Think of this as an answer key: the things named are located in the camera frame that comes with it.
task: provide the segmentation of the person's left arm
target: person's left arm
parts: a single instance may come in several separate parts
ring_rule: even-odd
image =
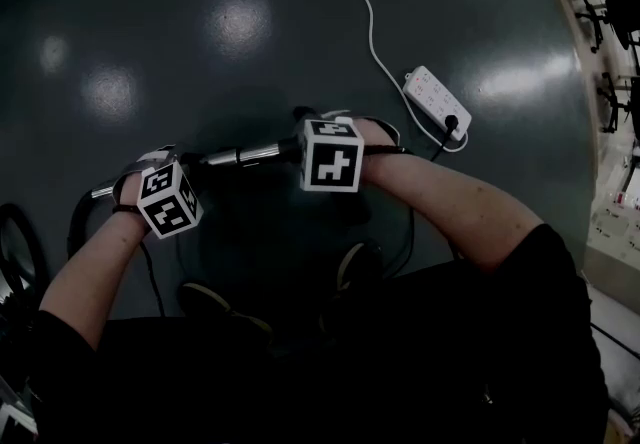
[[[140,174],[129,176],[120,202],[135,205]],[[124,271],[145,236],[140,215],[112,215],[69,260],[47,289],[40,310],[73,328],[97,350]]]

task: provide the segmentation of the forearm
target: forearm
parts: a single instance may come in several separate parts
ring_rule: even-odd
[[[484,271],[542,223],[502,190],[416,156],[369,158],[363,176],[421,213]]]
[[[40,309],[60,318],[97,349],[124,270],[144,234],[141,216],[111,216],[53,279]]]

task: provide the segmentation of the white power strip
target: white power strip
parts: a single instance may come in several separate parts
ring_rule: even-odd
[[[447,131],[445,119],[449,115],[455,115],[458,119],[458,127],[451,133],[454,140],[464,138],[471,115],[463,108],[460,102],[438,81],[429,70],[420,66],[411,74],[407,74],[403,92],[411,101],[417,104],[443,131]]]

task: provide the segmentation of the black sleeve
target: black sleeve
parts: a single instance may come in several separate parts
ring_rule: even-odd
[[[94,350],[69,325],[40,311],[31,357],[29,386],[38,442],[95,441],[100,379]]]
[[[591,301],[562,238],[539,226],[491,282],[489,389],[496,404],[528,444],[602,443],[609,400]]]

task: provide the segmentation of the black plug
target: black plug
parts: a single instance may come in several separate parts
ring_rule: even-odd
[[[438,150],[431,158],[431,161],[435,161],[436,158],[440,156],[440,153],[444,149],[445,145],[447,145],[449,138],[451,138],[451,135],[458,127],[458,117],[456,117],[455,115],[447,115],[447,118],[444,119],[444,124],[445,126],[447,126],[447,134],[444,135],[444,140],[442,140],[442,144],[440,145],[440,147],[438,147]]]

